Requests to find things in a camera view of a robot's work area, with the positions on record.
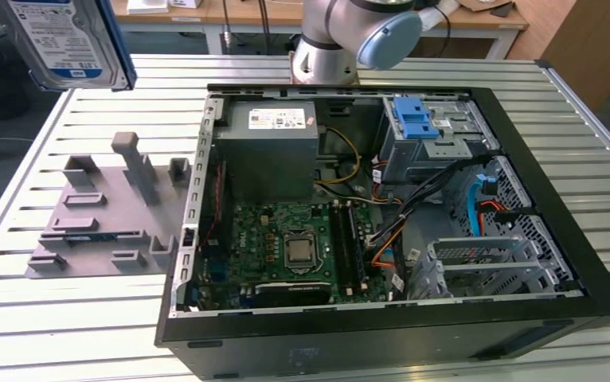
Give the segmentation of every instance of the green motherboard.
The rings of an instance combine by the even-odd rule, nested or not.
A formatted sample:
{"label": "green motherboard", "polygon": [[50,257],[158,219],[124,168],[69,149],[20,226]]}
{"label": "green motherboard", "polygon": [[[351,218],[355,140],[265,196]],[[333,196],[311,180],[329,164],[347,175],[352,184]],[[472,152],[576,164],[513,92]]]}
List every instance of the green motherboard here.
{"label": "green motherboard", "polygon": [[[339,291],[329,208],[327,204],[234,205],[226,279],[210,284],[212,294],[222,296],[213,298],[218,309],[242,307],[237,298],[241,287],[264,283],[329,283],[328,303],[385,300],[379,273],[367,277],[361,293]],[[351,211],[359,237],[364,237],[372,233],[369,210],[360,204]]]}

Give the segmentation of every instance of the yellow wire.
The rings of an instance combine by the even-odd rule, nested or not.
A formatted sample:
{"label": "yellow wire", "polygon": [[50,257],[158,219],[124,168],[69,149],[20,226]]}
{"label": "yellow wire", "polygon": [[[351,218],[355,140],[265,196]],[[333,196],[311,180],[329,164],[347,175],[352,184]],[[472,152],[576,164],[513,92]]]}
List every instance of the yellow wire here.
{"label": "yellow wire", "polygon": [[[381,202],[381,203],[384,203],[385,201],[388,201],[387,198],[385,198],[385,199],[381,199],[381,198],[376,197],[373,191],[371,192],[371,199],[372,199],[373,201],[379,201],[379,202]],[[396,204],[399,204],[399,205],[403,203],[403,202],[401,202],[401,199],[399,199],[397,197],[395,197],[395,198],[392,199],[392,202],[396,203]]]}
{"label": "yellow wire", "polygon": [[333,185],[336,183],[343,183],[344,181],[348,181],[349,179],[352,179],[355,177],[355,175],[357,175],[357,172],[359,172],[359,167],[361,166],[361,159],[359,157],[359,152],[357,152],[357,149],[355,147],[355,145],[352,145],[352,142],[349,141],[349,139],[347,139],[345,135],[343,135],[343,133],[333,129],[332,127],[327,127],[325,128],[327,130],[331,130],[333,133],[336,133],[336,135],[340,137],[340,139],[343,141],[345,141],[347,145],[349,146],[349,148],[352,149],[352,151],[355,152],[355,159],[356,159],[356,165],[355,165],[355,170],[352,171],[352,173],[349,175],[347,175],[345,177],[341,177],[339,179],[331,179],[331,180],[327,180],[327,181],[315,181],[315,183],[317,185]]}

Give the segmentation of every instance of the sticker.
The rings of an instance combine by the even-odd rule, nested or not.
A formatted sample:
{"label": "sticker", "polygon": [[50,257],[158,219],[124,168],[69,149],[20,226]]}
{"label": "sticker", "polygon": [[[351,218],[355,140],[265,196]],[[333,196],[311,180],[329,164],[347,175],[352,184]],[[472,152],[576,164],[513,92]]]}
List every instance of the sticker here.
{"label": "sticker", "polygon": [[64,78],[96,78],[101,64],[90,38],[74,25],[69,0],[8,0],[45,67]]}
{"label": "sticker", "polygon": [[448,119],[432,119],[432,127],[451,127],[451,123]]}
{"label": "sticker", "polygon": [[396,273],[392,275],[392,285],[395,288],[397,288],[397,290],[400,292],[404,291],[404,281],[401,280],[401,278],[397,276]]}
{"label": "sticker", "polygon": [[420,251],[415,248],[411,248],[409,253],[407,254],[407,261],[417,261],[420,256]]}
{"label": "sticker", "polygon": [[371,171],[371,177],[373,183],[380,183],[383,181],[383,171],[373,169]]}
{"label": "sticker", "polygon": [[524,29],[524,25],[501,24],[497,26],[499,29]]}
{"label": "sticker", "polygon": [[248,129],[304,129],[304,109],[252,109],[248,115]]}
{"label": "sticker", "polygon": [[89,236],[66,236],[65,237],[66,241],[90,241]]}
{"label": "sticker", "polygon": [[169,18],[169,20],[180,22],[200,22],[198,18]]}

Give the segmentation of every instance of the ram slot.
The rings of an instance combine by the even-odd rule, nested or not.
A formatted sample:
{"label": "ram slot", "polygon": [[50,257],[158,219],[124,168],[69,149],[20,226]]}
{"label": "ram slot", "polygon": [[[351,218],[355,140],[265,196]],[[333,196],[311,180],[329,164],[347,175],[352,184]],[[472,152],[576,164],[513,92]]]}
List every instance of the ram slot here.
{"label": "ram slot", "polygon": [[361,282],[357,271],[357,233],[349,212],[347,205],[331,205],[328,208],[337,289],[345,296],[359,291]]}
{"label": "ram slot", "polygon": [[352,207],[347,207],[347,219],[349,220],[349,224],[352,226],[352,244],[355,254],[355,268],[357,269],[357,280],[359,283],[361,283],[361,291],[364,291],[365,285],[363,282],[367,276],[364,275],[364,248],[361,245],[363,233],[361,226],[359,226],[357,221],[355,220]]}

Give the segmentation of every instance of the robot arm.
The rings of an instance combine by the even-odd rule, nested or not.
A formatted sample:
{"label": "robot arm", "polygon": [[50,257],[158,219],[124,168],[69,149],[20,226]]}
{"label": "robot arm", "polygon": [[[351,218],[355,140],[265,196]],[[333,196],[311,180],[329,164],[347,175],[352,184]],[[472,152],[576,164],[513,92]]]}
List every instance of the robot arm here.
{"label": "robot arm", "polygon": [[419,40],[413,0],[307,0],[291,70],[301,84],[351,84],[356,62],[392,68]]}

